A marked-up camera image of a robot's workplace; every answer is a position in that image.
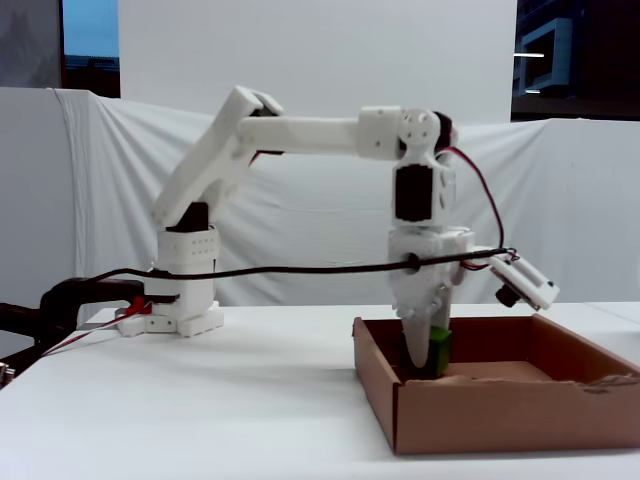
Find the white robotic arm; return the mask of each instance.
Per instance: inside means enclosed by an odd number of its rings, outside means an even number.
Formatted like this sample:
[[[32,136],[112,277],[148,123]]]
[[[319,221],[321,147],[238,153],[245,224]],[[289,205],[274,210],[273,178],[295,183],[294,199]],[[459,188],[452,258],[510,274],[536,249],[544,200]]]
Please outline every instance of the white robotic arm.
[[[220,245],[217,231],[209,225],[220,217],[227,199],[260,153],[353,155],[397,161],[390,261],[472,251],[473,233],[448,226],[455,203],[450,154],[436,158],[436,152],[456,140],[451,121],[428,110],[367,107],[358,119],[286,117],[270,96],[236,87],[155,203],[153,216],[161,230],[153,267],[172,274],[213,272]],[[509,256],[491,261],[494,272],[513,287],[511,292],[515,290],[514,295],[519,294],[535,308],[547,307],[557,295],[557,287],[550,287],[544,277],[542,283],[533,282],[526,267],[525,273],[515,275]],[[462,281],[463,275],[464,270],[454,263],[391,273],[395,307],[417,367],[427,359],[430,327],[448,327],[451,288]],[[553,291],[540,294],[541,288]],[[151,315],[118,324],[125,336],[144,332],[192,336],[223,323],[222,312],[214,302],[213,280],[147,279],[145,293],[176,300],[154,304]]]

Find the white curtain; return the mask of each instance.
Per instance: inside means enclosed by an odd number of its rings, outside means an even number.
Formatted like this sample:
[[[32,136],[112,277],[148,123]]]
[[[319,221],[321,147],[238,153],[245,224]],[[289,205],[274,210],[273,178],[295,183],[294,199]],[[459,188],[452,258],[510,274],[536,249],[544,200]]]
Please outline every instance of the white curtain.
[[[156,253],[153,201],[212,117],[59,91],[72,140],[76,274],[146,269]],[[506,244],[562,289],[561,301],[638,298],[637,124],[551,120],[463,127],[460,147],[484,172]],[[217,225],[218,270],[384,262],[391,162],[261,156]],[[456,223],[482,245],[497,227],[472,170],[458,172]],[[455,301],[492,301],[499,284],[469,275]],[[220,280],[223,305],[389,304],[385,274],[258,275]]]

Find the red wire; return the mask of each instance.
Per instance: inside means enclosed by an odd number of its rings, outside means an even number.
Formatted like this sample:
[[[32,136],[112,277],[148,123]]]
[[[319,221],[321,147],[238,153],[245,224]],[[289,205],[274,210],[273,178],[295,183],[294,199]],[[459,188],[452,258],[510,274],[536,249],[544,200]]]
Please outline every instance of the red wire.
[[[482,171],[473,162],[473,160],[471,160],[471,158],[469,158],[469,156],[466,153],[464,153],[462,150],[460,150],[458,147],[443,148],[442,150],[440,150],[440,152],[438,152],[438,154],[442,152],[451,152],[456,154],[458,157],[462,158],[465,162],[467,162],[467,164],[471,168],[473,168],[473,170],[476,172],[476,175],[478,176],[478,178],[480,179],[480,182],[482,183],[482,188],[484,188],[484,191],[487,194],[487,198],[489,199],[489,203],[491,204],[491,209],[493,210],[493,214],[496,217],[496,222],[498,223],[498,230],[499,230],[498,244],[500,245],[499,248],[502,248],[504,246],[504,226],[502,224],[502,218],[500,217],[498,206],[496,205],[496,202],[493,199],[493,195],[491,195],[491,190],[489,190],[489,185],[487,184],[487,181],[485,180],[484,175],[482,174]],[[462,266],[467,270],[478,271],[478,270],[483,270],[487,268],[489,265],[488,264],[476,265],[475,263],[465,261],[465,262],[462,262]]]
[[[111,325],[115,325],[116,323],[119,323],[122,320],[125,320],[125,319],[127,319],[129,317],[133,317],[134,315],[137,315],[138,313],[141,313],[144,310],[145,307],[139,308],[139,309],[137,309],[135,311],[132,311],[132,312],[129,312],[129,313],[126,313],[125,315],[122,315],[122,316],[120,316],[118,318],[114,318],[113,320],[111,320],[111,321],[109,321],[109,322],[107,322],[107,323],[105,323],[103,325],[100,325],[100,327],[96,327],[95,329],[89,330],[88,332],[83,333],[82,335],[78,335],[77,337],[73,337],[73,338],[70,338],[68,340],[63,341],[62,343],[59,343],[58,345],[54,345],[49,350],[44,352],[42,354],[42,357],[46,357],[47,355],[55,352],[56,350],[61,349],[62,347],[66,347],[67,345],[71,345],[72,343],[77,342],[81,338],[86,337],[87,335],[89,335],[90,333],[93,333],[96,330],[103,330],[104,327],[110,327]]]

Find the open cardboard box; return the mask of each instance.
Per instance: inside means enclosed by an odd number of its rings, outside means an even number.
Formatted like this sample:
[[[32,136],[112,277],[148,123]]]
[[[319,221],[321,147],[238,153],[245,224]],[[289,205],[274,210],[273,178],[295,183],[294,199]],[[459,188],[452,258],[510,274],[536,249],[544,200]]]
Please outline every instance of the open cardboard box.
[[[640,369],[547,320],[455,318],[420,379],[399,320],[354,324],[356,370],[397,454],[640,447]]]

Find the white table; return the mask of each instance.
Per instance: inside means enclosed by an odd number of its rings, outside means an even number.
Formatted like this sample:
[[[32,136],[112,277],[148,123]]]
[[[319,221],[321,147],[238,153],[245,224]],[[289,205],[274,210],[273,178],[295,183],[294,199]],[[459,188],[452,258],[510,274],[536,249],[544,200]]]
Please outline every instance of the white table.
[[[355,316],[391,318],[389,307],[225,313],[223,328],[196,338],[97,332],[31,367],[0,392],[0,478],[640,476],[634,450],[394,457],[354,376],[351,339]],[[640,363],[640,325],[619,306],[558,304],[547,316]]]

